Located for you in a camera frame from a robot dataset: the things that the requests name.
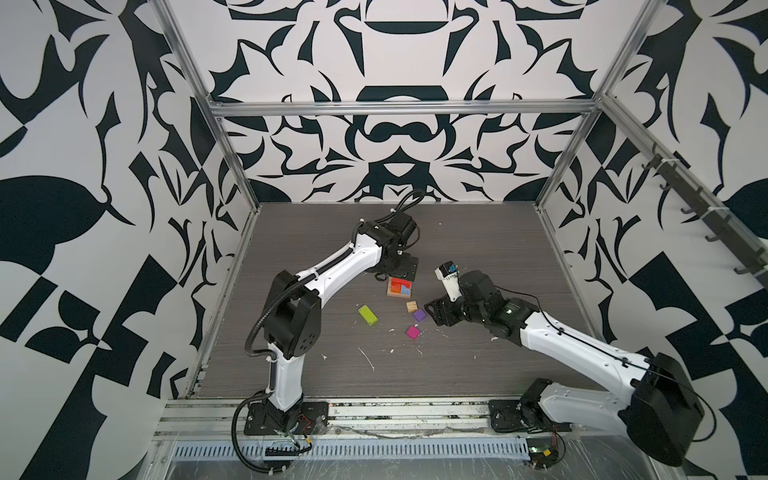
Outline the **aluminium cage frame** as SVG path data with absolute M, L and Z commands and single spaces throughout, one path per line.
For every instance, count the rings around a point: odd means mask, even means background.
M 260 216 L 214 319 L 202 398 L 243 398 L 278 271 L 418 189 L 415 298 L 452 260 L 631 352 L 681 362 L 728 418 L 767 403 L 767 290 L 643 170 L 684 160 L 767 240 L 763 1 L 164 1 Z

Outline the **grey wall hook rack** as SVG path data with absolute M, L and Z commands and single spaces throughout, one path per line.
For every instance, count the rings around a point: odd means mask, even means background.
M 739 261 L 734 273 L 750 275 L 767 289 L 767 245 L 693 174 L 684 160 L 665 155 L 655 142 L 650 148 L 641 147 L 640 151 L 647 158 L 643 170 L 661 180 L 661 196 L 656 207 L 660 227 L 667 198 L 678 198 L 684 204 L 681 214 L 701 221 L 711 232 L 705 239 L 722 243 Z

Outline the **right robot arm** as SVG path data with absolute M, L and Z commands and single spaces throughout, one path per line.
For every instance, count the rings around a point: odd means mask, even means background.
M 597 384 L 590 390 L 535 380 L 519 400 L 522 423 L 584 425 L 622 435 L 662 464 L 684 463 L 710 406 L 680 362 L 663 353 L 645 356 L 610 346 L 554 319 L 536 296 L 500 288 L 479 270 L 460 273 L 448 261 L 435 275 L 445 293 L 425 308 L 436 324 L 478 324 Z

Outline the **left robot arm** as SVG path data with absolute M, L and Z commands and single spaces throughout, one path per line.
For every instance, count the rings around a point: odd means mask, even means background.
M 322 309 L 336 293 L 363 273 L 380 281 L 415 280 L 418 258 L 410 253 L 415 244 L 410 237 L 418 237 L 420 229 L 408 210 L 425 195 L 422 190 L 407 193 L 383 217 L 360 220 L 350 241 L 323 261 L 275 276 L 244 342 L 247 356 L 265 356 L 270 364 L 267 389 L 249 402 L 264 414 L 266 425 L 290 431 L 298 423 L 305 354 L 319 339 Z

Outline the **green lit controller board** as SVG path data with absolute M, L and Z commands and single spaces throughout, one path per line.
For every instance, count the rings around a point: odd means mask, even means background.
M 526 445 L 529 456 L 527 465 L 540 471 L 557 466 L 565 458 L 567 451 L 561 441 L 553 441 L 551 437 L 531 437 L 526 440 Z

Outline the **green wood block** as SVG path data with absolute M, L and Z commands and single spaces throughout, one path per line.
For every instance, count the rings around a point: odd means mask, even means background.
M 361 306 L 358 309 L 358 313 L 369 326 L 375 325 L 378 322 L 377 315 L 367 305 Z

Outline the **aluminium mounting rail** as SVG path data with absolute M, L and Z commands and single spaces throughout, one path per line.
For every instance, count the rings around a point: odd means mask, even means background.
M 316 428 L 308 436 L 351 435 L 355 438 L 416 438 L 429 436 L 542 436 L 544 433 L 496 433 L 490 427 L 488 402 L 490 400 L 517 400 L 509 397 L 435 397 L 435 398 L 330 398 L 309 399 L 327 402 L 329 415 L 325 427 Z M 303 436 L 293 433 L 273 433 L 264 436 L 246 436 L 244 426 L 247 412 L 235 413 L 238 399 L 174 400 L 166 404 L 152 436 L 160 440 L 229 440 L 231 432 L 245 439 L 286 438 L 299 440 Z M 618 434 L 614 427 L 600 430 L 586 424 L 584 418 L 569 420 L 571 432 L 586 435 Z

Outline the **magenta wood block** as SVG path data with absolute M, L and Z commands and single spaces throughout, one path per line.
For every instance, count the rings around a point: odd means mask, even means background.
M 409 326 L 406 335 L 411 339 L 417 339 L 421 334 L 421 330 L 416 326 Z

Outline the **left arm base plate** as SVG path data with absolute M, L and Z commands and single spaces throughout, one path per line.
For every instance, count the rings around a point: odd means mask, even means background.
M 325 427 L 329 415 L 327 402 L 300 400 L 286 411 L 279 410 L 270 401 L 256 402 L 248 407 L 244 434 L 264 436 L 273 433 L 311 434 Z

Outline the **red arch wood block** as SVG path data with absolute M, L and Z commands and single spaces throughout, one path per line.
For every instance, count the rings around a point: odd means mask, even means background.
M 409 287 L 410 289 L 412 288 L 412 282 L 405 279 L 390 278 L 389 285 L 391 286 L 393 284 L 400 284 L 401 286 L 406 286 L 406 287 Z

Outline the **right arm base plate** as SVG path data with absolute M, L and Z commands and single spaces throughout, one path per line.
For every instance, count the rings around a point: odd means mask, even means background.
M 496 433 L 571 432 L 570 423 L 550 420 L 538 404 L 522 400 L 490 400 L 490 427 Z

